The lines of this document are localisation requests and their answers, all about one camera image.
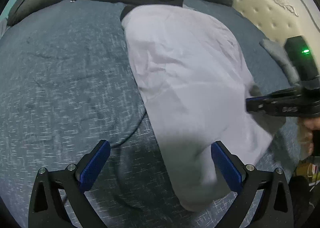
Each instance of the tufted headboard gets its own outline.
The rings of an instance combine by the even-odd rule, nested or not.
[[[320,11],[313,0],[234,0],[233,7],[281,45],[303,35],[320,68]]]

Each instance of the blue bedspread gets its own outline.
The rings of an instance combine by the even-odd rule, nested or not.
[[[265,36],[247,19],[202,0],[185,4],[233,32],[263,93],[289,86],[259,45]],[[113,149],[86,196],[108,227],[214,227],[235,198],[230,193],[202,213],[179,205],[129,66],[123,7],[65,0],[31,14],[0,40],[0,196],[22,227],[37,170],[64,169],[100,139]],[[258,169],[282,167],[291,176],[299,154],[296,129],[287,119]]]

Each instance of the cream headboard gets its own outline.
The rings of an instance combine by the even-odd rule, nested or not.
[[[319,67],[320,11],[313,0],[234,0],[233,7],[281,45],[303,35]]]

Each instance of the bed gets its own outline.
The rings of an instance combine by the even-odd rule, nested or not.
[[[200,213],[181,207],[139,92],[133,88],[118,19],[124,5],[95,1],[89,10],[89,3],[63,0],[41,9],[8,29],[0,40],[1,198],[19,225],[27,227],[37,170],[65,168],[104,138],[113,150],[86,196],[108,227],[214,227],[236,194],[215,200]],[[259,45],[263,38],[282,45],[288,37],[303,35],[320,61],[316,41],[320,14],[313,0],[234,0],[233,8],[203,0],[184,3],[231,30],[262,93],[289,87],[280,67]],[[248,37],[246,32],[253,33]],[[79,90],[85,90],[80,97]],[[281,167],[289,180],[299,160],[296,132],[295,120],[288,118],[256,167]],[[260,196],[257,193],[242,227],[249,224]],[[68,202],[66,209],[79,226]]]

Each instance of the silver screw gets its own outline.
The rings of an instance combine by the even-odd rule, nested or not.
[[[39,172],[39,174],[41,174],[41,175],[42,175],[42,174],[45,172],[45,167],[41,167],[41,169],[39,169],[39,171],[38,171],[38,172]]]
[[[76,168],[76,165],[75,164],[70,164],[68,167],[67,167],[67,169],[69,170],[69,171],[72,171],[72,170],[74,170]]]
[[[246,165],[245,168],[249,171],[253,171],[254,170],[254,166],[253,165]]]
[[[277,171],[278,174],[283,174],[283,170],[281,168],[279,168],[279,167],[276,168],[276,171]]]

